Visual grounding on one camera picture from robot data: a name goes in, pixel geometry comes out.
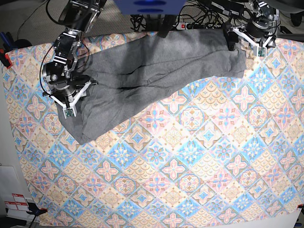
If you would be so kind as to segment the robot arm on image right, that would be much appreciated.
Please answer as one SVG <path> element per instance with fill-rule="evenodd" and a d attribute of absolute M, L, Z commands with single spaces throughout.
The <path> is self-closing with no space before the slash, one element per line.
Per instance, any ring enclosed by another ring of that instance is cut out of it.
<path fill-rule="evenodd" d="M 239 38 L 247 41 L 257 57 L 265 57 L 268 48 L 274 48 L 277 38 L 276 31 L 280 25 L 279 11 L 291 14 L 302 13 L 302 0 L 250 0 L 251 9 L 244 8 L 239 16 L 245 23 L 224 24 L 223 32 L 228 49 L 235 50 Z"/>

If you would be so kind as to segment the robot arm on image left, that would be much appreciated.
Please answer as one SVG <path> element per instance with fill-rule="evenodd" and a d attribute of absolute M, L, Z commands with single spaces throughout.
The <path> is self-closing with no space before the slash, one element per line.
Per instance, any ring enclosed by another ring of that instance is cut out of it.
<path fill-rule="evenodd" d="M 53 61 L 41 64 L 39 80 L 48 86 L 42 95 L 60 105 L 65 118 L 76 116 L 77 102 L 86 96 L 90 86 L 97 84 L 78 73 L 77 50 L 83 45 L 81 34 L 90 31 L 105 4 L 104 0 L 70 0 L 55 21 L 66 28 L 51 47 L 55 53 Z"/>

